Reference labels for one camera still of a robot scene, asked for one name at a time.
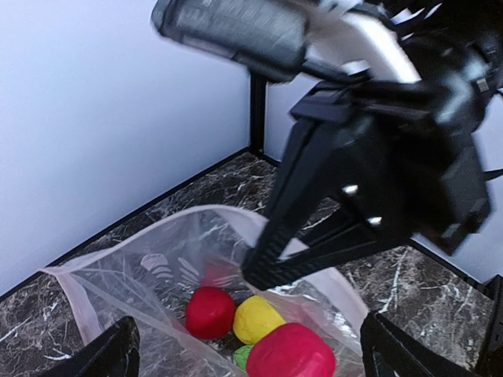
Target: green ball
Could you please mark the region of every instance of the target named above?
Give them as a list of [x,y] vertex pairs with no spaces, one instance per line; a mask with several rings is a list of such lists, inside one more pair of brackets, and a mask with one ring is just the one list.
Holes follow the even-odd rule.
[[246,363],[248,362],[248,356],[250,356],[250,352],[252,351],[253,346],[242,346],[240,349],[234,352],[234,362],[237,367],[246,372]]

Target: red clay ball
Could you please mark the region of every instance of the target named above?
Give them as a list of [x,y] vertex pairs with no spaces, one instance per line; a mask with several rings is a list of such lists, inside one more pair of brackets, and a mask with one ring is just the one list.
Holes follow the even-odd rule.
[[309,328],[284,324],[253,347],[246,372],[249,377],[333,377],[336,357]]
[[221,339],[232,329],[235,312],[236,304],[228,293],[202,287],[185,308],[185,328],[199,339]]

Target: marble surface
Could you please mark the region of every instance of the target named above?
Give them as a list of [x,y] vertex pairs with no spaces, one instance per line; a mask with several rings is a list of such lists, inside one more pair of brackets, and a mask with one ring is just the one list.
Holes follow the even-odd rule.
[[[275,168],[245,153],[176,192],[83,248],[86,254],[134,235],[187,207],[225,203],[261,211]],[[307,224],[330,214],[325,201]],[[339,266],[370,309],[384,313],[436,353],[473,369],[492,301],[449,270],[410,247]],[[0,377],[37,375],[82,347],[68,300],[51,276],[42,275],[0,302]]]

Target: yellow ball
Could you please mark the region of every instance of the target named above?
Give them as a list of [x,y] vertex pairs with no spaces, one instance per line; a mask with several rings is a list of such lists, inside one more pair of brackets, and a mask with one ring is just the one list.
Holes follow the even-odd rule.
[[266,300],[251,296],[237,307],[233,330],[244,344],[252,345],[283,324],[285,320]]

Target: clear plastic bag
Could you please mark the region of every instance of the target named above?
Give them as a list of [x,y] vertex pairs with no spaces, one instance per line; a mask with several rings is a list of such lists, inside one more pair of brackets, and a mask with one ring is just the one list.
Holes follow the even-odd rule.
[[[184,328],[185,306],[201,286],[220,287],[237,304],[262,296],[287,322],[309,327],[334,349],[337,375],[363,376],[359,329],[368,309],[336,269],[264,292],[242,278],[244,254],[265,224],[248,210],[194,207],[43,272],[63,288],[85,345],[121,317],[136,320],[142,376],[245,375],[232,361],[241,346],[232,334],[202,342]],[[292,240],[285,255],[304,248]]]

